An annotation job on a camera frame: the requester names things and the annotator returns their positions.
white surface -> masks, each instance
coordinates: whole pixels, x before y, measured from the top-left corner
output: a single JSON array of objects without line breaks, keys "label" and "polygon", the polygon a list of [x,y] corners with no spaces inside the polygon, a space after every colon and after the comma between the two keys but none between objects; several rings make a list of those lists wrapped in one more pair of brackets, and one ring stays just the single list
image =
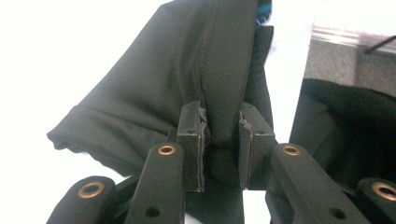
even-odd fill
[{"label": "white surface", "polygon": [[[0,1],[0,223],[45,223],[87,176],[122,180],[89,156],[54,150],[46,133],[107,73],[162,2]],[[295,15],[296,7],[276,2],[266,65],[279,142],[289,139],[313,20]],[[268,223],[263,192],[245,196],[247,224]]]},{"label": "white surface", "polygon": [[392,0],[374,2],[323,0],[315,26],[352,34],[395,35],[396,3]]}]

hole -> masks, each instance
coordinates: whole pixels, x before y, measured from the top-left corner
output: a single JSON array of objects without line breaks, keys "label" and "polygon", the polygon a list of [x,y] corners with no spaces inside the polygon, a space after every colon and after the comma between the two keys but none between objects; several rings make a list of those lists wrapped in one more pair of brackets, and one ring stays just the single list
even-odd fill
[{"label": "hole", "polygon": [[160,214],[160,209],[156,207],[150,207],[146,210],[146,217],[158,217]]},{"label": "hole", "polygon": [[158,148],[158,153],[160,153],[163,156],[169,156],[172,155],[176,152],[176,149],[171,146],[163,146]]},{"label": "hole", "polygon": [[171,147],[164,147],[163,150],[162,150],[162,152],[164,152],[164,153],[169,153],[171,151],[172,151]]},{"label": "hole", "polygon": [[90,185],[90,186],[88,186],[87,188],[84,189],[84,193],[92,194],[92,193],[96,192],[97,190],[99,190],[99,186]]},{"label": "hole", "polygon": [[291,155],[291,156],[298,156],[298,155],[300,155],[300,150],[299,150],[298,148],[296,148],[296,147],[284,147],[284,148],[283,148],[283,151],[284,151],[286,154],[289,154],[289,155]]},{"label": "hole", "polygon": [[332,207],[329,209],[329,212],[330,214],[332,214],[333,217],[337,219],[344,220],[347,218],[346,214],[338,208]]},{"label": "hole", "polygon": [[396,192],[393,191],[393,190],[391,190],[391,189],[382,187],[382,188],[379,188],[379,190],[380,190],[381,192],[383,192],[384,194],[388,194],[388,195],[393,196],[393,197],[396,196]]}]

gray surface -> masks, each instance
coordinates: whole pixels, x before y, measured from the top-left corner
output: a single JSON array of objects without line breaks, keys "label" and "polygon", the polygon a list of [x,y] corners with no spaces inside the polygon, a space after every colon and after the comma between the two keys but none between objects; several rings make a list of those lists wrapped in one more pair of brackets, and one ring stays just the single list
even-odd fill
[{"label": "gray surface", "polygon": [[396,54],[312,39],[304,78],[381,91],[396,97]]}]

black fabric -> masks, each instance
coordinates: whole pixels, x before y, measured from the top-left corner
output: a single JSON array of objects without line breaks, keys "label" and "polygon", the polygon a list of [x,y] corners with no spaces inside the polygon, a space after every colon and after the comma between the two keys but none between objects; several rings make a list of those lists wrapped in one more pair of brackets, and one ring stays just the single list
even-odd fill
[{"label": "black fabric", "polygon": [[[272,123],[262,67],[273,28],[257,26],[257,4],[176,0],[161,6],[48,138],[57,149],[87,151],[122,175],[138,175],[150,148],[177,128],[181,107],[201,101],[211,132],[208,184],[206,193],[186,196],[187,212],[206,223],[242,223],[237,121],[244,99]],[[197,212],[200,206],[210,215]]]},{"label": "black fabric", "polygon": [[380,92],[305,79],[290,142],[305,147],[338,183],[396,181],[396,99]]}]

metal grommet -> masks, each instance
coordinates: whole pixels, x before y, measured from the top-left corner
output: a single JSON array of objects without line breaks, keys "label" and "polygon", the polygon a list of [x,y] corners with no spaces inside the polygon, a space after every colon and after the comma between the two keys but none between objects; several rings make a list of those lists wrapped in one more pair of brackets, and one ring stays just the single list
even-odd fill
[{"label": "metal grommet", "polygon": [[174,154],[175,152],[176,152],[176,148],[169,145],[158,148],[158,153],[160,153],[163,156],[169,156]]},{"label": "metal grommet", "polygon": [[78,196],[83,199],[94,198],[105,189],[105,184],[100,181],[93,181],[82,186],[81,189],[78,190]]},{"label": "metal grommet", "polygon": [[283,147],[283,152],[291,156],[300,155],[300,149],[298,149],[297,147],[285,146]]},{"label": "metal grommet", "polygon": [[375,182],[373,185],[373,190],[379,196],[396,202],[396,188],[387,185],[385,183]]}]

